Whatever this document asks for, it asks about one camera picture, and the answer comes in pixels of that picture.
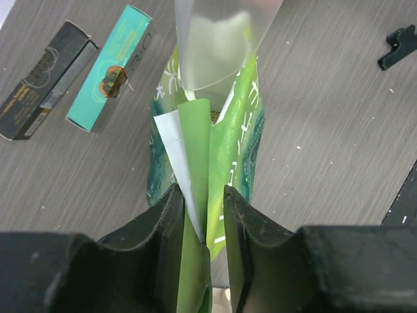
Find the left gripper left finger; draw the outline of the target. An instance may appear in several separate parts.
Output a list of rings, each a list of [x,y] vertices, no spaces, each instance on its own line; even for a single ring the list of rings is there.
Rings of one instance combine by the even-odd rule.
[[[175,312],[184,197],[171,185],[129,223],[81,233],[1,233],[2,312]]]

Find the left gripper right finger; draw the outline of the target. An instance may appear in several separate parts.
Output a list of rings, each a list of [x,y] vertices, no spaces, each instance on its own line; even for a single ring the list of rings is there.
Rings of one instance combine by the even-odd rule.
[[[415,312],[415,226],[295,232],[225,186],[233,312]]]

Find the green cat litter bag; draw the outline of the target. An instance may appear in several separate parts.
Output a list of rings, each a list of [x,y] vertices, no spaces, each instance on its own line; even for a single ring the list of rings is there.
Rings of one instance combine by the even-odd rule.
[[[223,190],[232,186],[251,198],[265,113],[256,59],[223,82],[219,108],[185,91],[180,78],[174,51],[150,106],[147,200],[154,205],[179,184],[186,210],[175,311],[210,312],[210,264],[226,243]]]

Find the black bag clip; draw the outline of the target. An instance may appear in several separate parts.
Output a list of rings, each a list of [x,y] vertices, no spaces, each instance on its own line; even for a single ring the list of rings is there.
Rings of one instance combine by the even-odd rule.
[[[387,70],[416,51],[416,26],[399,28],[386,37],[390,51],[377,60],[381,70]]]

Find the clear plastic scoop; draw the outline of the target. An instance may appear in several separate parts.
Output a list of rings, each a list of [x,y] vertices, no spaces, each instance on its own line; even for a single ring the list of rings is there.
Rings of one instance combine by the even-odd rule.
[[[214,85],[256,53],[281,1],[175,1],[180,80],[187,91]]]

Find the teal rectangular box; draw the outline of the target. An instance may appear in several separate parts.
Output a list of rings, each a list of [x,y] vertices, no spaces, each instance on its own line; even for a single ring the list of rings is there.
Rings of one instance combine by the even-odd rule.
[[[69,123],[103,131],[151,45],[151,23],[140,9],[125,7],[66,115]]]

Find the black rectangular box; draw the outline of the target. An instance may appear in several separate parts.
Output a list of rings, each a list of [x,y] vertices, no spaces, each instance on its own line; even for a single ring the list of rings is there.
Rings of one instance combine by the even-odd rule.
[[[28,140],[97,51],[89,35],[64,22],[35,67],[1,105],[1,137]]]

